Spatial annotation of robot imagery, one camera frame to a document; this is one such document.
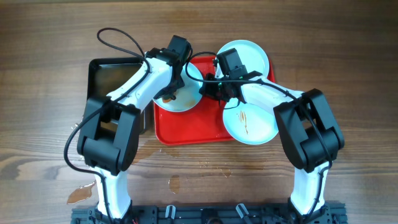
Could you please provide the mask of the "light blue plate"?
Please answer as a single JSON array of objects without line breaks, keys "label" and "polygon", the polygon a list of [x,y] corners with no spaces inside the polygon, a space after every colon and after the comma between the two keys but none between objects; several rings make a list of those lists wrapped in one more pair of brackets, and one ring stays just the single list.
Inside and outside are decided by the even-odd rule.
[{"label": "light blue plate", "polygon": [[185,68],[182,70],[181,77],[185,86],[175,92],[176,99],[164,101],[159,98],[154,100],[156,105],[169,112],[184,112],[196,106],[202,98],[199,90],[203,83],[188,77]]},{"label": "light blue plate", "polygon": [[229,49],[236,49],[242,64],[248,72],[257,71],[270,80],[271,64],[265,51],[249,40],[228,42],[217,52],[220,54]]},{"label": "light blue plate", "polygon": [[256,105],[240,103],[237,99],[225,104],[223,124],[235,140],[249,145],[267,143],[279,132],[273,115]]}]

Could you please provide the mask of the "light blue plate top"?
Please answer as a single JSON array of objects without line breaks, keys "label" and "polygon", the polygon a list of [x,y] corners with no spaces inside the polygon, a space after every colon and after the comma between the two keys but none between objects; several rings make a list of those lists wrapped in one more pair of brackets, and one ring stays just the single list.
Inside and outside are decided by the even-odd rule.
[{"label": "light blue plate top", "polygon": [[217,52],[220,54],[229,49],[236,49],[242,64],[248,72],[257,71],[270,80],[271,64],[265,51],[249,40],[228,42]]}]

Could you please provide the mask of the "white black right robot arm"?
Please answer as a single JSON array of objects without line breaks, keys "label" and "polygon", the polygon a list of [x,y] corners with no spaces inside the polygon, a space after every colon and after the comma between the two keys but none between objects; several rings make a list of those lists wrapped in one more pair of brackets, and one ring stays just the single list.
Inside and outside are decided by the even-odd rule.
[{"label": "white black right robot arm", "polygon": [[216,78],[208,74],[200,94],[216,101],[247,104],[264,110],[277,127],[282,147],[295,168],[290,206],[301,222],[323,215],[326,175],[345,145],[343,133],[324,94],[290,90],[259,72]]}]

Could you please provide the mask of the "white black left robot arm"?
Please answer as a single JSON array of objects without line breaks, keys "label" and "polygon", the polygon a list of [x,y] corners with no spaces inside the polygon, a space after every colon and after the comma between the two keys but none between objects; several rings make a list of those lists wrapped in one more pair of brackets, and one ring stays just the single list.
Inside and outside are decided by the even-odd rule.
[{"label": "white black left robot arm", "polygon": [[192,56],[190,44],[154,48],[142,57],[141,68],[121,87],[87,99],[77,152],[94,174],[102,196],[95,220],[126,223],[131,217],[126,170],[136,156],[141,113],[152,100],[175,101],[184,87],[182,68]]}]

